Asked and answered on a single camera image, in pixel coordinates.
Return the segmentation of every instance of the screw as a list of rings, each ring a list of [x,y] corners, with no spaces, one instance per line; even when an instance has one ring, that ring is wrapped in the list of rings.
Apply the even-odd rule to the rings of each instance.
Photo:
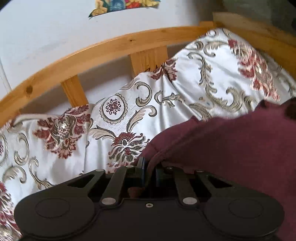
[[[112,197],[106,197],[102,200],[102,204],[104,205],[112,205],[116,203],[116,199],[112,198]]]
[[[146,207],[153,207],[152,203],[146,203]]]
[[[194,197],[186,197],[182,201],[187,205],[193,205],[197,203],[197,200]]]

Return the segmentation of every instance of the black device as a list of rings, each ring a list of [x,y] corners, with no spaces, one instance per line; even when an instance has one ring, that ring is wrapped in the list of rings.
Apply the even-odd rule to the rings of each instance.
[[[98,169],[24,198],[15,208],[21,241],[276,241],[283,207],[272,197],[197,170],[158,165],[138,199],[128,188],[147,183],[146,163]]]

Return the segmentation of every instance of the wooden headboard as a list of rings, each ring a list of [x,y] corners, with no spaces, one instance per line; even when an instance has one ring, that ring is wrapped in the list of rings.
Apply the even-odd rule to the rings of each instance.
[[[161,28],[127,34],[70,54],[38,71],[0,101],[0,125],[20,114],[30,101],[58,84],[70,104],[88,103],[77,74],[111,60],[129,55],[136,76],[168,59],[167,46],[191,42],[215,27],[226,27],[253,47],[266,51],[296,79],[296,38],[272,26],[255,23],[239,15],[214,13],[214,22],[199,26]]]

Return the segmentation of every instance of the colorful picture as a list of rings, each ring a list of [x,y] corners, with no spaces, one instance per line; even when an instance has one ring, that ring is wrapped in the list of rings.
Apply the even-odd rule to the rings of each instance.
[[[96,9],[89,17],[137,7],[157,6],[160,0],[96,0]]]

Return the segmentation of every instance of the white bedding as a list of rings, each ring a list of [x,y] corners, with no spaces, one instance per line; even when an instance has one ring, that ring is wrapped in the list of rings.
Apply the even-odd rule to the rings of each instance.
[[[212,30],[96,105],[8,123],[0,134],[0,240],[18,239],[13,209],[32,193],[94,169],[114,172],[193,115],[236,118],[264,98],[295,97],[295,81],[263,55],[228,30]]]

